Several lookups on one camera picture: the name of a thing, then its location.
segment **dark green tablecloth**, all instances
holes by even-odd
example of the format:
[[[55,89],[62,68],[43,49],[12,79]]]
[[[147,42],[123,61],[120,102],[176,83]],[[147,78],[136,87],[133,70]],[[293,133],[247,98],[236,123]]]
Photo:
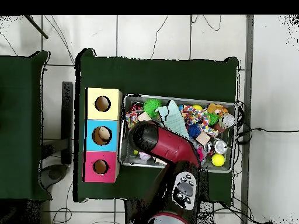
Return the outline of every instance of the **dark green tablecloth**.
[[[0,198],[51,198],[38,181],[41,76],[47,59],[47,51],[0,56]]]
[[[237,67],[236,58],[228,58],[224,62],[95,58],[92,49],[83,50],[76,59],[75,139],[79,137],[79,143],[75,144],[74,198],[140,199],[160,171],[156,168],[121,166],[114,184],[82,182],[86,87],[115,88],[123,94],[233,103]],[[230,205],[232,173],[209,173],[208,179],[210,200]]]

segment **silver tray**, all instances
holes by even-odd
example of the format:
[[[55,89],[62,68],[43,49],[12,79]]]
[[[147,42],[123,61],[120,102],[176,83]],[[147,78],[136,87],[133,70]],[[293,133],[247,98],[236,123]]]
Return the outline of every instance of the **silver tray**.
[[[131,104],[133,102],[144,103],[147,99],[159,99],[162,101],[163,106],[165,106],[167,102],[170,100],[174,100],[178,106],[181,104],[190,105],[190,106],[199,104],[203,108],[205,108],[210,103],[223,105],[230,114],[235,116],[235,125],[217,136],[217,138],[222,139],[228,144],[228,150],[226,154],[224,154],[225,163],[221,167],[217,167],[212,164],[211,158],[207,157],[205,164],[202,165],[202,168],[207,168],[208,171],[212,173],[229,173],[232,170],[234,165],[235,136],[237,133],[236,123],[237,123],[237,115],[238,115],[237,112],[238,108],[234,103],[127,94],[123,99],[123,105],[122,105],[123,109],[121,112],[124,114],[127,111],[129,111]],[[162,163],[155,163],[153,158],[147,161],[141,160],[138,156],[134,156],[133,152],[134,149],[130,146],[128,142],[128,126],[126,123],[126,118],[123,116],[121,121],[121,131],[120,131],[120,147],[119,147],[120,163],[125,166],[154,167],[158,169],[162,169],[165,167],[165,165]]]

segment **blue box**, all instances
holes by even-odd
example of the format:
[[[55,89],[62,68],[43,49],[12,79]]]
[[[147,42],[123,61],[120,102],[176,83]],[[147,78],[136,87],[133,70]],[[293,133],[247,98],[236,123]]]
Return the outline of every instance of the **blue box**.
[[[92,133],[96,127],[105,126],[112,132],[112,139],[106,145],[98,145],[92,140]],[[117,121],[87,120],[86,151],[117,151]]]

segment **black stand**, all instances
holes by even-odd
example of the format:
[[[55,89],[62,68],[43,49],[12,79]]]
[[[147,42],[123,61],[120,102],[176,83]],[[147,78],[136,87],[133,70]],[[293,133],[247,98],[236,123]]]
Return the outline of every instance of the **black stand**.
[[[45,159],[61,152],[61,163],[45,167],[40,171],[40,181],[45,189],[61,181],[67,173],[67,165],[72,163],[72,119],[73,84],[62,83],[61,130],[60,140],[46,141],[41,147],[41,158]]]

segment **yellow box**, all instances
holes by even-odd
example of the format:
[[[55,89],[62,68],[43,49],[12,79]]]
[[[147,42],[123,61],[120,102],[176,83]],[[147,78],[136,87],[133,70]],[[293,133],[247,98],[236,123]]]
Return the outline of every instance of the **yellow box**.
[[[123,94],[118,89],[87,88],[87,119],[119,120],[122,101]]]

